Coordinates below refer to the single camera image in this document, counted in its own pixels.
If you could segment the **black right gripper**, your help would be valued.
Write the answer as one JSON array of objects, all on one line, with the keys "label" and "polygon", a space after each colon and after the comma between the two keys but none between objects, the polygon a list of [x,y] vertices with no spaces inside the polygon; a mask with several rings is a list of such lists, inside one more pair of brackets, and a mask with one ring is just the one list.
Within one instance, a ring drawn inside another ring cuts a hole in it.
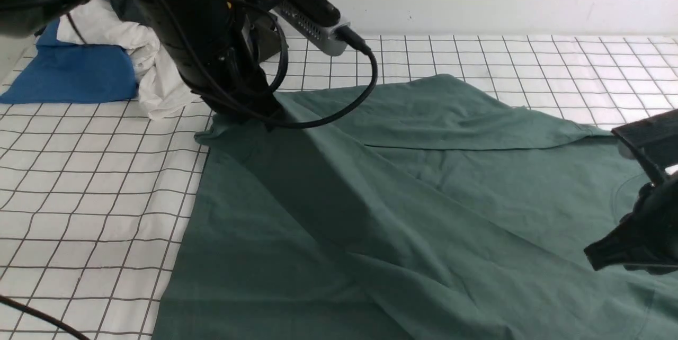
[{"label": "black right gripper", "polygon": [[607,236],[584,249],[593,270],[620,265],[650,275],[676,272],[676,186],[676,174],[658,186],[642,186],[634,209]]}]

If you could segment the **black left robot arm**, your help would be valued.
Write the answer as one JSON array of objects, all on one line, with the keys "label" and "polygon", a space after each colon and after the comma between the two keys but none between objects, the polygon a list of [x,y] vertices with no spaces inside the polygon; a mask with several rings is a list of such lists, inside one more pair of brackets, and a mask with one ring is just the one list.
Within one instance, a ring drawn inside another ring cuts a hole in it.
[{"label": "black left robot arm", "polygon": [[[281,104],[274,98],[287,72],[281,48],[272,85],[254,61],[243,34],[247,10],[273,17],[245,0],[135,0],[177,66],[183,84],[215,112],[259,120],[279,128]],[[87,0],[2,0],[2,35],[24,38]]]}]

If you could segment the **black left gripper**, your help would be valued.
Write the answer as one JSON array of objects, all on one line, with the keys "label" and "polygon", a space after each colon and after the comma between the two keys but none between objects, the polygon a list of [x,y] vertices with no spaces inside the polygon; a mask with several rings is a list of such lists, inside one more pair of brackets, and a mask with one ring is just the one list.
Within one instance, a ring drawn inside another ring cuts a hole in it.
[{"label": "black left gripper", "polygon": [[154,30],[190,91],[234,120],[276,120],[287,74],[278,17],[245,0],[154,0]]}]

